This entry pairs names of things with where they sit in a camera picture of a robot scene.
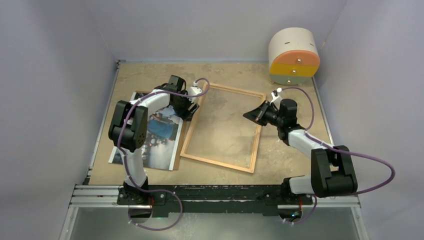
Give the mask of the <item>light wooden picture frame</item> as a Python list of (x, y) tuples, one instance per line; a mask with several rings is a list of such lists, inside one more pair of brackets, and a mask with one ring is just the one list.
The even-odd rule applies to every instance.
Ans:
[(255, 169), (261, 127), (243, 114), (266, 100), (263, 92), (216, 83), (198, 100), (181, 157), (247, 173)]

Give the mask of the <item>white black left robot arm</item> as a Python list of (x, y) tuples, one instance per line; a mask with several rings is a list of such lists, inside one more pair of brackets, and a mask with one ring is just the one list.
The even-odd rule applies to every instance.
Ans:
[(154, 123), (154, 114), (160, 110), (171, 110), (171, 114), (182, 121), (191, 121), (198, 110), (198, 100), (207, 90), (199, 86), (201, 80), (192, 86), (176, 75), (168, 82), (155, 87), (150, 93), (135, 100), (117, 102), (108, 137), (118, 149), (125, 170), (124, 193), (138, 205), (149, 199), (149, 184), (143, 166), (142, 147), (149, 136), (175, 141), (179, 139), (179, 125), (158, 120)]

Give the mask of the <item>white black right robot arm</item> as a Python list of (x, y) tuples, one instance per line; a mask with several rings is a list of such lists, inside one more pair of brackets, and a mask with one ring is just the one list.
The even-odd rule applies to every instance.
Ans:
[(297, 120), (297, 102), (283, 99), (279, 107), (265, 100), (259, 107), (243, 114), (251, 122), (265, 127), (270, 124), (287, 146), (299, 150), (310, 159), (310, 175), (285, 178), (280, 196), (288, 204), (300, 195), (315, 195), (319, 198), (354, 194), (358, 181), (352, 158), (346, 154), (348, 148), (324, 146), (306, 136), (306, 130)]

